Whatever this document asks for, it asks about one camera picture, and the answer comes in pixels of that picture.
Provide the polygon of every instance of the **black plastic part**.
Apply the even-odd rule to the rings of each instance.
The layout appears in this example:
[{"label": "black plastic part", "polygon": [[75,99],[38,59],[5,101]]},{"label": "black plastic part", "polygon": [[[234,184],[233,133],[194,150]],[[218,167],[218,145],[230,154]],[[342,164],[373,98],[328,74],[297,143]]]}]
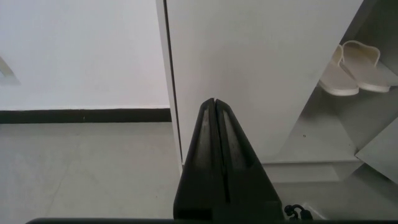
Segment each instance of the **black plastic part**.
[{"label": "black plastic part", "polygon": [[176,220],[283,220],[282,204],[231,108],[199,110],[174,201]]}]

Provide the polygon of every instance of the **white slipper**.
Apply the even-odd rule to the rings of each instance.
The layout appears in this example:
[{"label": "white slipper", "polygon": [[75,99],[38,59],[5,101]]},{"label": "white slipper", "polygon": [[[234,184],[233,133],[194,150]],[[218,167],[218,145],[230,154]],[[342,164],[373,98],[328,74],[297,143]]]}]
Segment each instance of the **white slipper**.
[{"label": "white slipper", "polygon": [[343,44],[341,67],[355,80],[363,90],[385,93],[390,86],[377,70],[380,50],[376,47],[349,40]]},{"label": "white slipper", "polygon": [[343,59],[343,48],[337,46],[328,66],[318,84],[329,94],[351,96],[359,92],[356,82],[340,67]]}]

